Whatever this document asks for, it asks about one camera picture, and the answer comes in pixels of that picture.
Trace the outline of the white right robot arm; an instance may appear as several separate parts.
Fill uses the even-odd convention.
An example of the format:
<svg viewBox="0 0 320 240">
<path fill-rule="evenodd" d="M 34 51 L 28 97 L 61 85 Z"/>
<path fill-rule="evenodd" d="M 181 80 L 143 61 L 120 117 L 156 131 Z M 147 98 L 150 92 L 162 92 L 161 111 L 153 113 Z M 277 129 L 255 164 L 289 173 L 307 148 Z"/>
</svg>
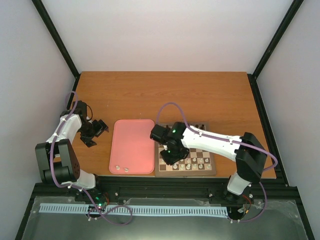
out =
<svg viewBox="0 0 320 240">
<path fill-rule="evenodd" d="M 171 127 L 156 124 L 150 138 L 164 147 L 159 154 L 170 166 L 189 157 L 191 149 L 207 151 L 235 162 L 236 171 L 226 186 L 226 191 L 235 196 L 242 195 L 249 185 L 260 182 L 267 160 L 267 152 L 249 132 L 243 136 L 222 135 L 175 122 Z"/>
</svg>

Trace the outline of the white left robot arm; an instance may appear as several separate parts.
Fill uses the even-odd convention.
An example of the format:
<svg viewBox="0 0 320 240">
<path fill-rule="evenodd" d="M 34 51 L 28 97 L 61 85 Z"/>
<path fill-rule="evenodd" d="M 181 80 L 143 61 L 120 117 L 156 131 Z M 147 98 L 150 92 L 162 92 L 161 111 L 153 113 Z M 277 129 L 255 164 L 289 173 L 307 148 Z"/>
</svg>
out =
<svg viewBox="0 0 320 240">
<path fill-rule="evenodd" d="M 59 124 L 52 136 L 36 145 L 35 155 L 44 184 L 86 190 L 86 195 L 96 202 L 103 198 L 104 188 L 96 184 L 95 174 L 81 169 L 72 143 L 76 134 L 80 133 L 80 140 L 88 148 L 93 147 L 97 144 L 94 138 L 108 132 L 109 127 L 101 119 L 88 117 L 88 108 L 83 101 L 73 102 L 71 110 L 61 113 Z"/>
</svg>

